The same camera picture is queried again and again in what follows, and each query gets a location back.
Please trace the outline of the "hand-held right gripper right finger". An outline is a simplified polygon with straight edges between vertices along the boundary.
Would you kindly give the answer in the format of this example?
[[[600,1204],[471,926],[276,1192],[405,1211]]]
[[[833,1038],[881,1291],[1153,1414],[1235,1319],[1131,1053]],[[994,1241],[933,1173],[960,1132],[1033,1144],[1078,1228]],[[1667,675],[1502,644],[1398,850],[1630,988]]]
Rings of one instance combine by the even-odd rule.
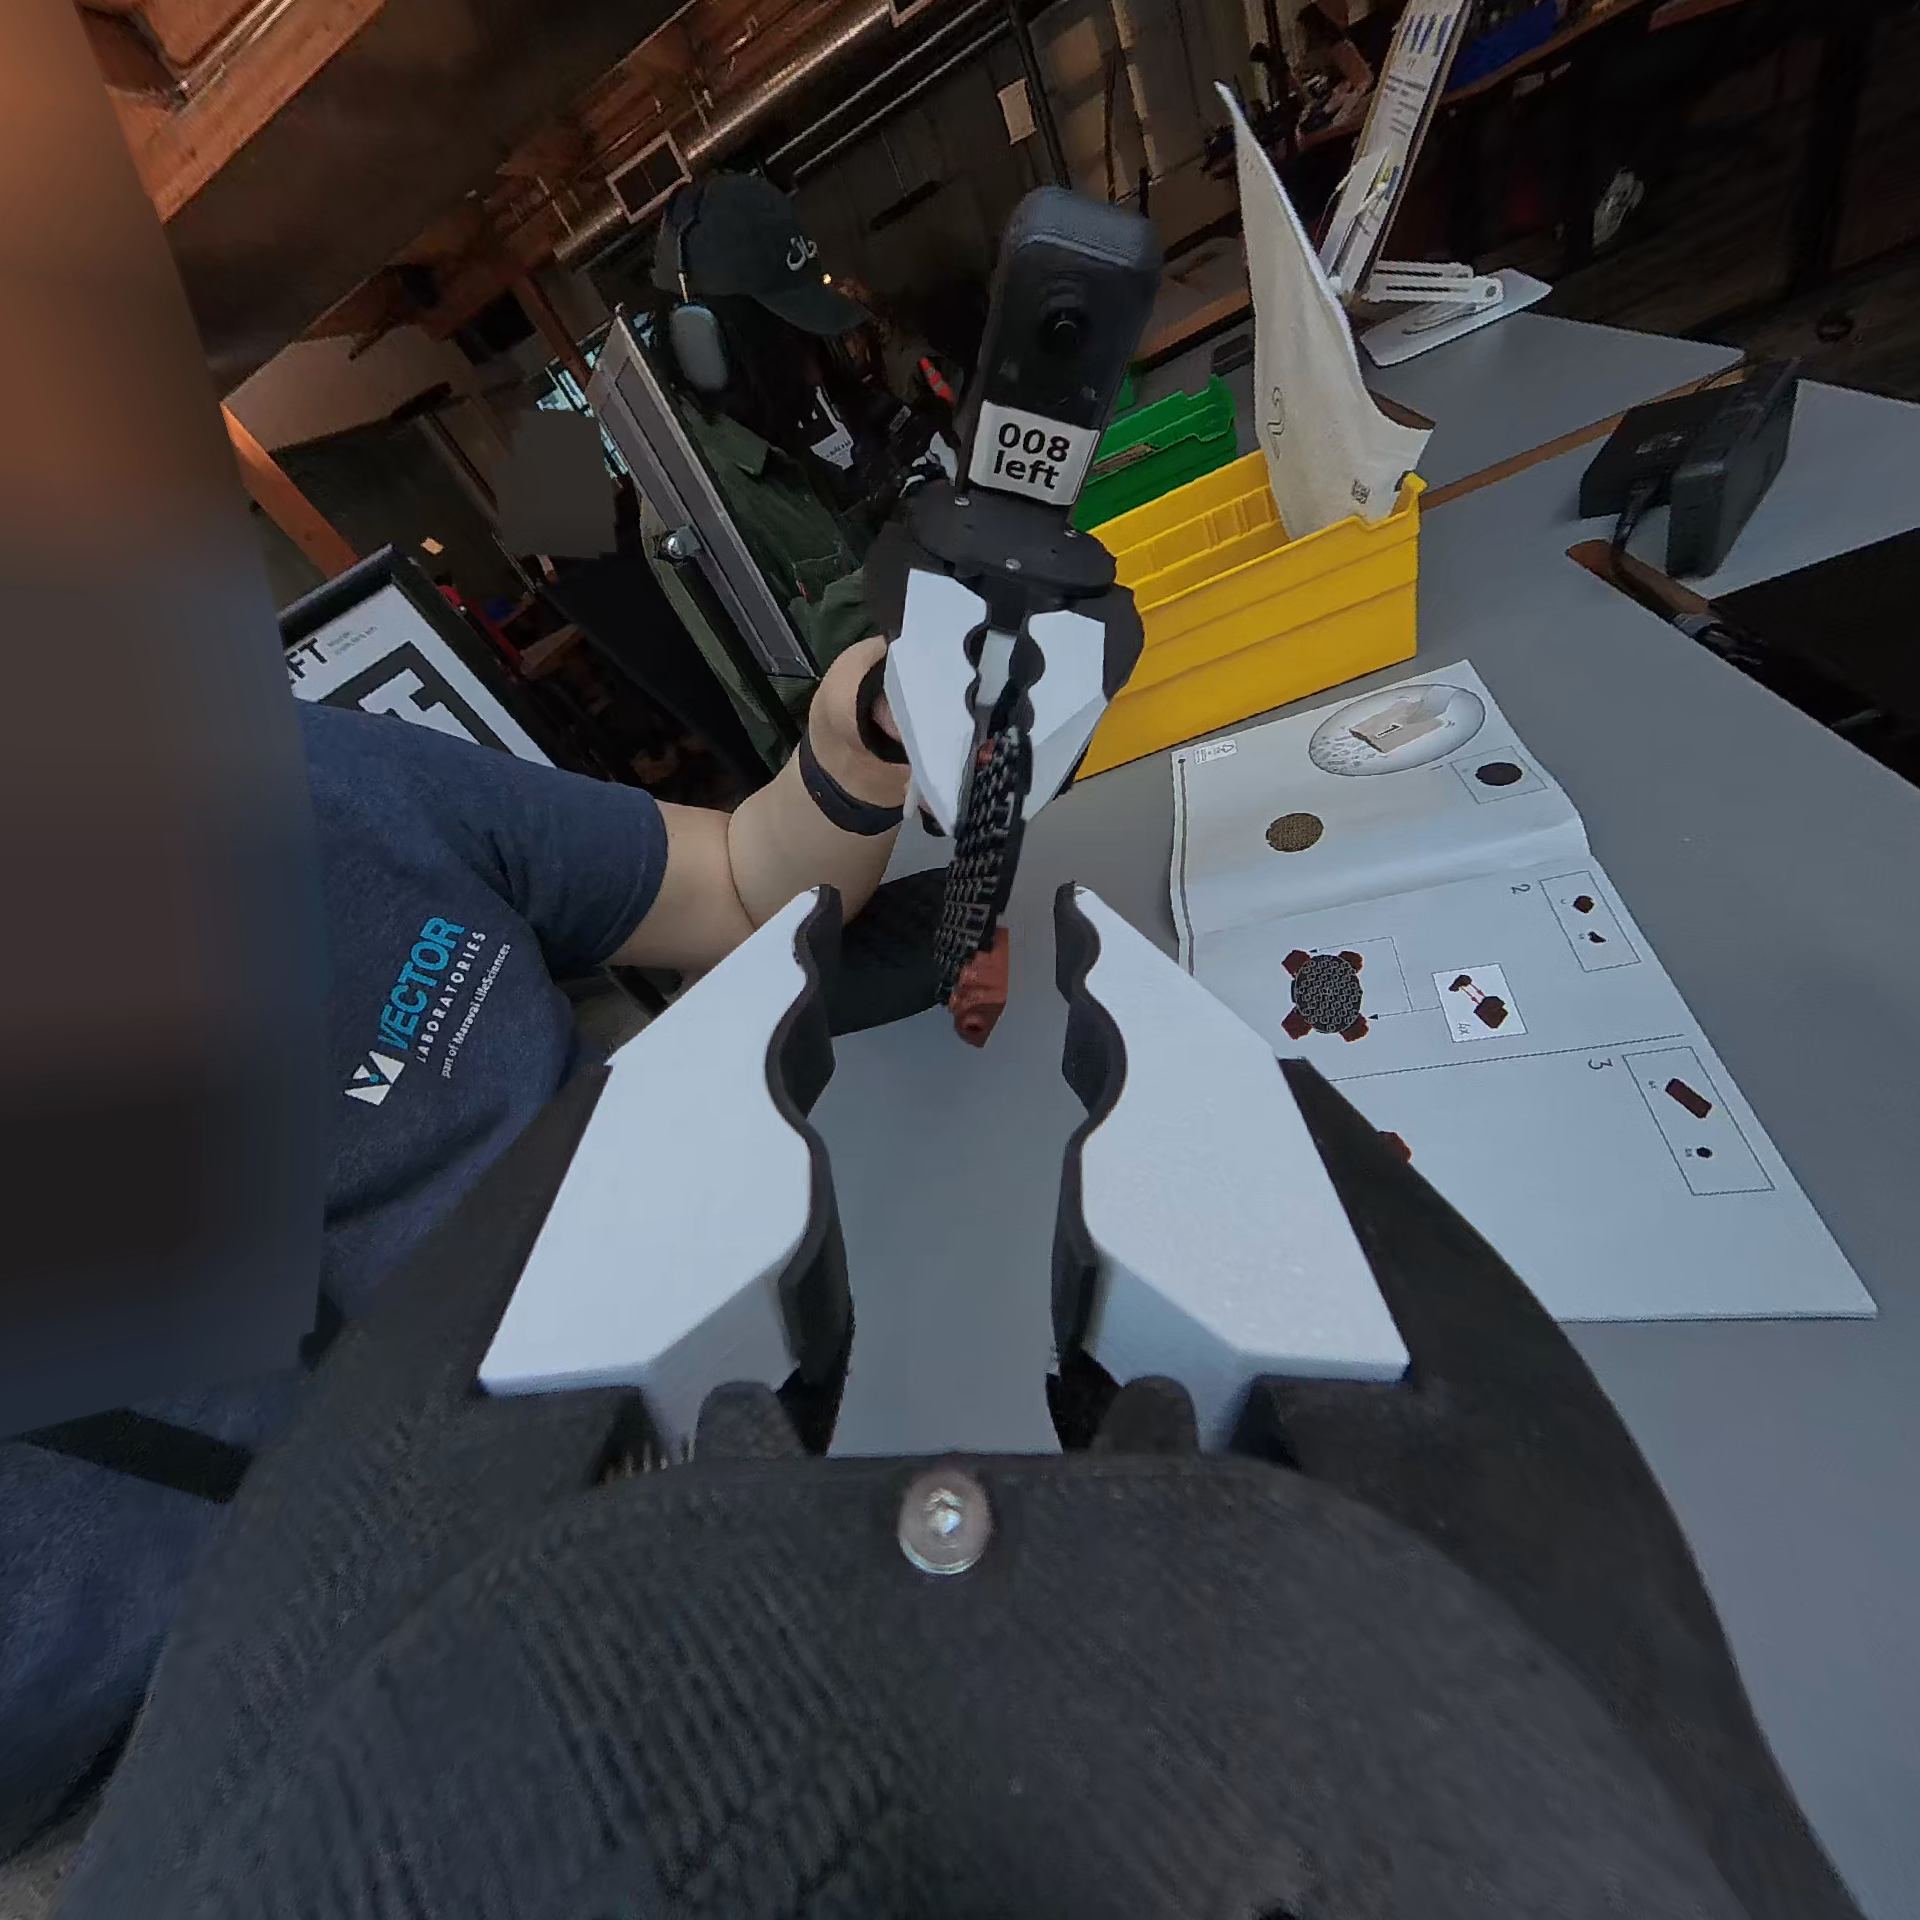
[[[1400,1384],[1409,1344],[1274,1048],[1091,886],[1060,883],[1052,924],[1082,1107],[1052,1240],[1062,1448],[1137,1380],[1187,1395],[1206,1452],[1265,1380]]]

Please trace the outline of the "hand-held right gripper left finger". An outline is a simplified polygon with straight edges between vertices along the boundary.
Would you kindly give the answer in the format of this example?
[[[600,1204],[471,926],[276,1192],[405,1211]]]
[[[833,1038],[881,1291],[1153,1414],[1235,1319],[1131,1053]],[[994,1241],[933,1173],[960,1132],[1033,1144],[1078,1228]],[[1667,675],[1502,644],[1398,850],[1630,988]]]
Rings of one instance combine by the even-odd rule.
[[[804,889],[615,1055],[478,1365],[493,1397],[637,1389],[687,1456],[708,1393],[751,1382],[831,1450],[855,1316],[810,1117],[843,927],[839,891]]]

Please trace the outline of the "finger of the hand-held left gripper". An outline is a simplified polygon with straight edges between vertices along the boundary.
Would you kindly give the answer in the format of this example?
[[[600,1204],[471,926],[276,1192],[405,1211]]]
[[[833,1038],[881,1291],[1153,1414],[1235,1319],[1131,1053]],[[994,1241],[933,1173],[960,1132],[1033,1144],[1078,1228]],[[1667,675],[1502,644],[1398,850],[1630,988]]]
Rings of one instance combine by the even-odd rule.
[[[948,835],[973,777],[980,701],[1006,682],[1011,631],[965,581],[930,568],[906,574],[901,633],[891,641],[882,694],[909,755],[919,803]]]
[[[1029,825],[1082,764],[1108,704],[1108,630],[1102,617],[1069,608],[1029,611],[1011,657],[1011,732],[1019,822]]]

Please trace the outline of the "black round toy brick assembly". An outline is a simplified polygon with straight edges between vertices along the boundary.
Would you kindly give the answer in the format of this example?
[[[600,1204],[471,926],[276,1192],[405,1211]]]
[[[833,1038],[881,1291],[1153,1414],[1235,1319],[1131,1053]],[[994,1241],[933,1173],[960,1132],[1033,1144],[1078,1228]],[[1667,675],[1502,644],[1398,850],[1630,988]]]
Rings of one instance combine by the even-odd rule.
[[[1029,730],[1006,721],[973,751],[953,828],[953,855],[933,933],[934,992],[956,1035],[985,1048],[1011,996],[1003,924],[1027,822],[1035,758]]]

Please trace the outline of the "person's left forearm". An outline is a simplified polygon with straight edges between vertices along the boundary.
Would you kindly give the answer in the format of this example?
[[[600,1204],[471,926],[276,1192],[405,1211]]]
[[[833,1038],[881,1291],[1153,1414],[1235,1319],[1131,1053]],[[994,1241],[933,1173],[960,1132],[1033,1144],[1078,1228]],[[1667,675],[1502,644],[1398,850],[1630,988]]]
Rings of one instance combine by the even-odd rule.
[[[664,802],[664,869],[615,965],[703,974],[798,896],[835,888],[856,913],[891,864],[901,822],[879,831],[837,824],[797,760],[733,811]]]

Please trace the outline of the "person's left hand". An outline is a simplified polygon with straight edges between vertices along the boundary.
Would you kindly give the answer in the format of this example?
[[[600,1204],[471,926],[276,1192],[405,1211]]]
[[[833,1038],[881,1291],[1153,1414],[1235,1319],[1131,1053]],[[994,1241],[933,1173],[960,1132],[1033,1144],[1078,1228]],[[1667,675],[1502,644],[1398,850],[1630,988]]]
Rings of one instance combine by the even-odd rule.
[[[876,840],[901,828],[911,761],[887,697],[888,641],[849,645],[818,683],[798,747],[800,779],[831,828]]]

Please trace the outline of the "green plastic bin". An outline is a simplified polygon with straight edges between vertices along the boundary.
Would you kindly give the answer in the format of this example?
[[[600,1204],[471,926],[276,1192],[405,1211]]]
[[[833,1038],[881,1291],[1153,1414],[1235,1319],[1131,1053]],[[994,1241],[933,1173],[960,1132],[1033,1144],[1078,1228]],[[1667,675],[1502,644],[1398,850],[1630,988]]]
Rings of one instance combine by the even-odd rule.
[[[1212,373],[1114,418],[1095,450],[1070,521],[1092,531],[1237,460],[1237,397]]]

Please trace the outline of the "yellow plastic bin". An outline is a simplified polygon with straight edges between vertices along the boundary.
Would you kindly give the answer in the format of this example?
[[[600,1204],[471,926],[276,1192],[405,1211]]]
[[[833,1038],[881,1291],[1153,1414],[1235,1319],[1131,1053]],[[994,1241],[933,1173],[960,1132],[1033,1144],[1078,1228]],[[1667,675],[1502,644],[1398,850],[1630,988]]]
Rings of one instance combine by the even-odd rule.
[[[1292,538],[1248,451],[1097,526],[1144,641],[1078,775],[1412,660],[1424,490],[1409,473],[1385,517]]]

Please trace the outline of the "black cap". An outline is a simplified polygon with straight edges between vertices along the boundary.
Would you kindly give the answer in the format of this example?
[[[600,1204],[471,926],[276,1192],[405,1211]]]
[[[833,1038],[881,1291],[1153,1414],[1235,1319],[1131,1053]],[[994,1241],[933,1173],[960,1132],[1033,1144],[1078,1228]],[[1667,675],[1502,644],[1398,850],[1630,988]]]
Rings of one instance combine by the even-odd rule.
[[[685,182],[662,212],[651,280],[664,294],[748,302],[814,338],[870,322],[831,282],[793,198],[757,174]]]

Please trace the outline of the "grey framed panel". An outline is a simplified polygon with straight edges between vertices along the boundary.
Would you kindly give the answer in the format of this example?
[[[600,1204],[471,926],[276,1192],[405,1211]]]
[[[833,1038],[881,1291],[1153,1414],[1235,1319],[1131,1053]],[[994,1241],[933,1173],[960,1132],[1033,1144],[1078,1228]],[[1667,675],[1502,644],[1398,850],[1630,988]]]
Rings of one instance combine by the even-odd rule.
[[[660,521],[654,548],[703,597],[733,655],[753,660],[768,682],[814,683],[821,667],[813,647],[758,566],[645,342],[619,310],[593,359],[587,399]]]

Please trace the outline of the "white instruction booklet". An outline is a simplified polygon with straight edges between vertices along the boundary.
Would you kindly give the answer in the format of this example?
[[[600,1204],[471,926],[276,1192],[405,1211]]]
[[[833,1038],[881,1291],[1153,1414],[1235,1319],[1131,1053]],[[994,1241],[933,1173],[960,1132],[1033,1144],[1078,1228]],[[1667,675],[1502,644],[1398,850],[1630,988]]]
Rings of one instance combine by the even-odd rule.
[[[1567,1324],[1879,1314],[1471,661],[1175,747],[1178,960]]]

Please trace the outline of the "white tablet stand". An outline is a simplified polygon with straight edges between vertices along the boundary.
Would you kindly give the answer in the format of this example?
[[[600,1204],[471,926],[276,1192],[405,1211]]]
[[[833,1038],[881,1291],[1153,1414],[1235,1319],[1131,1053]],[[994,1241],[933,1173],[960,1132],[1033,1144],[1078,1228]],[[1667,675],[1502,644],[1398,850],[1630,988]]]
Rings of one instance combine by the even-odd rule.
[[[1359,345],[1381,369],[1467,339],[1553,294],[1549,282],[1519,267],[1483,274],[1457,259],[1381,259],[1364,276],[1334,274],[1333,287],[1353,314],[1360,307],[1392,310],[1359,336]]]

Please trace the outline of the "white printed board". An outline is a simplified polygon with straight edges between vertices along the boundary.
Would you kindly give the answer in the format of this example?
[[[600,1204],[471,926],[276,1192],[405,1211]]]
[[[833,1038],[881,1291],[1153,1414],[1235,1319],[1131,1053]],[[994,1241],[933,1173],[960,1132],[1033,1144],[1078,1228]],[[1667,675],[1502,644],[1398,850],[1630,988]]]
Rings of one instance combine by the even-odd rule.
[[[1396,22],[1322,246],[1329,276],[1351,300],[1385,261],[1475,12],[1477,2],[1412,2]]]

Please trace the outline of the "white air vent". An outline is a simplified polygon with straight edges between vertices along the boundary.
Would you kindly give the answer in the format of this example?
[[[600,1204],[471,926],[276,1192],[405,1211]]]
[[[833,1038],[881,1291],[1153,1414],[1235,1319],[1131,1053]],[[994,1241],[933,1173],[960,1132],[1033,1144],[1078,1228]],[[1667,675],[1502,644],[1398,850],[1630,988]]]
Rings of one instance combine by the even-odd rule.
[[[683,144],[672,131],[664,131],[615,165],[606,187],[616,213],[626,224],[642,224],[693,179],[694,168]]]

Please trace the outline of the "black box device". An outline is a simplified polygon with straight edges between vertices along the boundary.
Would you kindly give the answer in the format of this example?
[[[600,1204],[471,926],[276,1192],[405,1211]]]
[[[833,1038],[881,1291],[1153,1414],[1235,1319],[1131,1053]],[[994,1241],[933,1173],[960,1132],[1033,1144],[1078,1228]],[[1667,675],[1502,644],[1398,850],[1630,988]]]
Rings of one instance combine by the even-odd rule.
[[[1580,478],[1579,515],[1612,521],[1619,558],[1644,515],[1667,508],[1667,574],[1715,574],[1786,462],[1802,369],[1797,356],[1769,358],[1632,406]]]

